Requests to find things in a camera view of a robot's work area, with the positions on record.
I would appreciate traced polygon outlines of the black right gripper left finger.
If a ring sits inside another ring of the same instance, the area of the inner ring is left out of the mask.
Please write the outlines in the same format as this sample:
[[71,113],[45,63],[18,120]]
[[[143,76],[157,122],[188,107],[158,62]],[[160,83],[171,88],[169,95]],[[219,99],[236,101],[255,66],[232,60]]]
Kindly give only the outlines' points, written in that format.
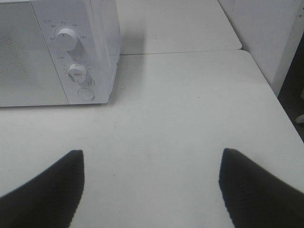
[[73,150],[0,198],[2,228],[67,228],[85,185],[84,154]]

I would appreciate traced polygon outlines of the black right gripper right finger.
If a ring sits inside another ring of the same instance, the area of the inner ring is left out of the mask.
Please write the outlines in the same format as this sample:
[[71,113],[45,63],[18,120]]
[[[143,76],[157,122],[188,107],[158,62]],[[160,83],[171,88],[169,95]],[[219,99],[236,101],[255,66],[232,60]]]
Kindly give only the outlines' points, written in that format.
[[243,153],[225,148],[219,187],[236,228],[302,228],[304,194]]

